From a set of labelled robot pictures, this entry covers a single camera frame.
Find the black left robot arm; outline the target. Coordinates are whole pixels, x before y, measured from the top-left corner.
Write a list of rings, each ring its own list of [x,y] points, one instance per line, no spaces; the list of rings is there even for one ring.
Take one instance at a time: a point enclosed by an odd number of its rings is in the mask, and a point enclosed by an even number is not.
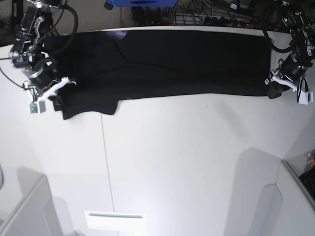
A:
[[[263,18],[261,27],[270,48],[277,53],[288,54],[286,59],[279,59],[278,68],[271,70],[270,77],[265,80],[267,96],[269,99],[275,99],[283,92],[292,90],[296,93],[298,104],[308,105],[314,101],[314,93],[308,86],[306,72],[312,68],[315,59],[315,29],[302,3],[277,0],[275,10],[280,13],[292,40],[285,49],[275,46],[266,29],[267,19]]]

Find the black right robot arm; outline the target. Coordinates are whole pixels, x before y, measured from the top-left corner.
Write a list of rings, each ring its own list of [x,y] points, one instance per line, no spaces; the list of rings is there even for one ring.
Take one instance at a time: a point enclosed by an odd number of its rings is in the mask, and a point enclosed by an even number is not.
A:
[[[58,90],[72,83],[67,76],[62,77],[57,72],[54,57],[65,51],[73,41],[78,29],[78,15],[64,0],[33,0],[31,3],[22,18],[8,60],[27,78],[20,87],[30,97],[30,113],[41,114],[46,110],[45,101],[57,98]],[[73,15],[74,26],[61,48],[47,52],[44,49],[45,40],[53,35],[57,25],[52,17],[52,8],[69,11]]]

